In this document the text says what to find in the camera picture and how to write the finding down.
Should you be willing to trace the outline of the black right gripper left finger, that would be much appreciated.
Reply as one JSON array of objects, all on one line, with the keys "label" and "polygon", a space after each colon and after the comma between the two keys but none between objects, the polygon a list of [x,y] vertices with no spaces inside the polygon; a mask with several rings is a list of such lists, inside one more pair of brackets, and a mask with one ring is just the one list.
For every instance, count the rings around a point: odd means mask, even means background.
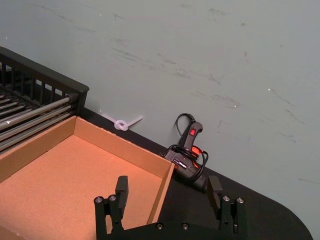
[{"label": "black right gripper left finger", "polygon": [[95,232],[97,239],[107,239],[106,216],[110,216],[112,230],[111,233],[118,234],[124,231],[122,219],[129,195],[129,181],[127,175],[118,177],[115,193],[108,198],[97,196],[94,202],[95,210]]}]

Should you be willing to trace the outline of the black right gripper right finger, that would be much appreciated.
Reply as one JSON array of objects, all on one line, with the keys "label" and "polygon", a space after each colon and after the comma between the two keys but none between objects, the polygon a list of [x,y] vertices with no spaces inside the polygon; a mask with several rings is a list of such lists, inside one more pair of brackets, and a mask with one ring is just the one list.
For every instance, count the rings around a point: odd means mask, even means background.
[{"label": "black right gripper right finger", "polygon": [[224,193],[220,180],[215,175],[207,179],[206,194],[219,223],[222,235],[246,235],[247,214],[243,197],[231,198]]}]

